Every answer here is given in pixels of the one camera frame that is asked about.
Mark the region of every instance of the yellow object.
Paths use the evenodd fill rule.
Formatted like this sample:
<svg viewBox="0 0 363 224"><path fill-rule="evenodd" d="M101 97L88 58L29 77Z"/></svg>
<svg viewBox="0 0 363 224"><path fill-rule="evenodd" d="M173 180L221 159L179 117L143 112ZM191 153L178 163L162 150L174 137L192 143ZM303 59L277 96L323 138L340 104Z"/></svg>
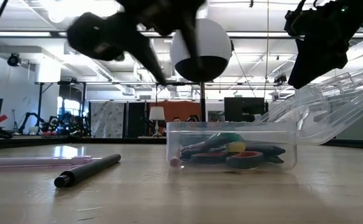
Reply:
<svg viewBox="0 0 363 224"><path fill-rule="evenodd" d="M244 152L245 151L245 143L243 142L233 142L227 145L227 152Z"/></svg>

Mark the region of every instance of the white lamp shade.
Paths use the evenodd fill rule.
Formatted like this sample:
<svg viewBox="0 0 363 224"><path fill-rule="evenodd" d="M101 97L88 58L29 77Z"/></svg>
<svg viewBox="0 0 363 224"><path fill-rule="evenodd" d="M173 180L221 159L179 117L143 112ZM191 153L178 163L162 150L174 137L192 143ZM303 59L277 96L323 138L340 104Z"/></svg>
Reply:
<svg viewBox="0 0 363 224"><path fill-rule="evenodd" d="M152 106L150 110L150 120L152 121L164 121L165 113L162 106Z"/></svg>

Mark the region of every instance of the table surface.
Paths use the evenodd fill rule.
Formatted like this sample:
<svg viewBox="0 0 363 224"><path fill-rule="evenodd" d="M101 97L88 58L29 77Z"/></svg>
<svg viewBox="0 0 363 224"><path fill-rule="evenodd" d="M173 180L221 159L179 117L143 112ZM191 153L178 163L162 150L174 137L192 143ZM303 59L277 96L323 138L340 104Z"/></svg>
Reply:
<svg viewBox="0 0 363 224"><path fill-rule="evenodd" d="M0 157L122 155L70 189L68 167L0 169L0 223L360 223L363 150L300 147L286 173L169 172L165 146L70 144L1 149Z"/></svg>

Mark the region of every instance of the lamp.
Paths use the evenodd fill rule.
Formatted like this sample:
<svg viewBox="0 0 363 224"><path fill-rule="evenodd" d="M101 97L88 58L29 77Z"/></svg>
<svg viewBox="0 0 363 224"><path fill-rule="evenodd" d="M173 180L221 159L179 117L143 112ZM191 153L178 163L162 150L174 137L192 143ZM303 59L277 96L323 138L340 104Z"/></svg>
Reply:
<svg viewBox="0 0 363 224"><path fill-rule="evenodd" d="M165 120L165 113L162 106L152 106L150 110L150 120L155 121L155 134L154 136L160 136L158 121Z"/></svg>

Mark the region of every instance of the clear plastic tray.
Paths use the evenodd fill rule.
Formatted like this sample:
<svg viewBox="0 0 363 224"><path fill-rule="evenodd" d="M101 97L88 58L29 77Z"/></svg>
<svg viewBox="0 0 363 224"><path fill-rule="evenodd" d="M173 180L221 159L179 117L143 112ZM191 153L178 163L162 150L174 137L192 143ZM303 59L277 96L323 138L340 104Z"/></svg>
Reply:
<svg viewBox="0 0 363 224"><path fill-rule="evenodd" d="M167 161L183 172L290 170L296 123L167 123Z"/></svg>
<svg viewBox="0 0 363 224"><path fill-rule="evenodd" d="M296 123L297 144L328 142L363 116L363 72L345 73L297 90L262 116L266 123Z"/></svg>

